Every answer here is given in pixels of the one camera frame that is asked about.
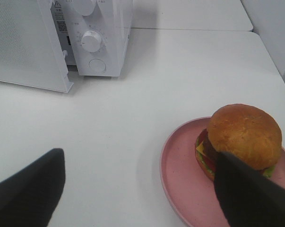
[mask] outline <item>microwave door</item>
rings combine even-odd
[[[0,0],[0,81],[68,92],[51,0]]]

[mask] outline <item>burger patty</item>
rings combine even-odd
[[[204,147],[204,154],[214,163],[216,163],[218,158],[218,152],[213,148],[213,145],[210,143],[208,139],[208,135],[206,135],[204,141],[203,141],[203,147]]]

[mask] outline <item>qr code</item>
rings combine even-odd
[[[66,22],[64,22],[64,21],[57,21],[57,24],[58,24],[58,30],[60,32],[67,32]]]

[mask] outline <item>table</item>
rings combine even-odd
[[[253,30],[240,0],[133,0],[132,27]]]
[[[50,227],[184,227],[161,186],[161,149],[179,125],[223,105],[271,114],[285,147],[285,84],[254,33],[133,29],[121,74],[71,72],[68,94],[0,82],[0,181],[65,150]]]

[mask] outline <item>plate rim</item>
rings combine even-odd
[[[163,177],[163,155],[164,155],[164,149],[166,147],[166,144],[168,143],[168,141],[170,140],[170,138],[176,133],[176,131],[178,131],[181,127],[183,127],[184,125],[186,124],[189,124],[191,122],[194,122],[194,121],[198,121],[198,120],[204,120],[204,119],[208,119],[208,118],[211,118],[211,116],[208,116],[208,117],[199,117],[199,118],[195,118],[195,119],[192,119],[190,121],[187,121],[183,124],[181,124],[180,126],[178,126],[176,129],[174,129],[172,131],[172,133],[167,137],[167,139],[165,140],[164,142],[164,145],[162,147],[162,150],[161,150],[161,155],[160,155],[160,179],[161,179],[161,185],[163,187],[163,190],[164,190],[164,193],[167,197],[167,200],[169,201],[171,207],[173,208],[173,210],[175,211],[175,213],[182,219],[182,221],[188,225],[189,227],[195,227],[193,226],[192,223],[190,223],[183,215],[182,213],[177,209],[176,205],[173,203],[168,191],[167,191],[167,188],[165,186],[165,183],[164,183],[164,177]]]

